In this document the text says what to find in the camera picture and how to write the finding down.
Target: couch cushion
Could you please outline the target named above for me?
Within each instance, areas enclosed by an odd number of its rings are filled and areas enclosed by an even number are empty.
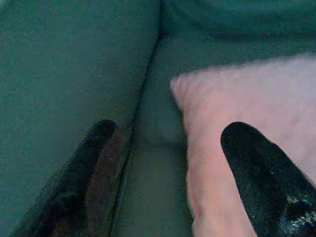
[[[163,32],[208,31],[310,34],[316,27],[314,0],[163,0]]]
[[[186,135],[171,94],[177,75],[210,65],[242,63],[314,50],[314,39],[220,40],[205,33],[161,39],[137,113],[113,237],[191,236],[186,196]]]
[[[95,122],[115,121],[129,141],[158,21],[158,1],[11,0],[4,6],[0,236],[23,218]]]

